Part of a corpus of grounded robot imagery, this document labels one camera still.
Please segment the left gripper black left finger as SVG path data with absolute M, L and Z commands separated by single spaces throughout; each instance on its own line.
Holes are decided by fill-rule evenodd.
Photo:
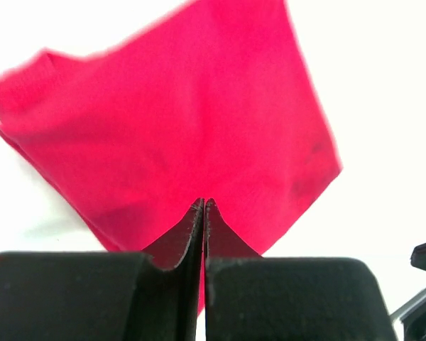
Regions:
M 0 340 L 193 340 L 203 201 L 143 251 L 0 253 Z

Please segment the pink t shirt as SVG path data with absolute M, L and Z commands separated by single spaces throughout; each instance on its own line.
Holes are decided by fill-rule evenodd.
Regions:
M 0 136 L 109 251 L 203 197 L 263 253 L 341 170 L 284 1 L 193 1 L 105 54 L 45 50 L 0 77 Z

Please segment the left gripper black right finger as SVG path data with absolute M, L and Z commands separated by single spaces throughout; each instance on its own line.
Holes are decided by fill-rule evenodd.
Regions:
M 351 258 L 264 258 L 226 224 L 214 200 L 204 214 L 208 340 L 394 340 L 370 269 Z

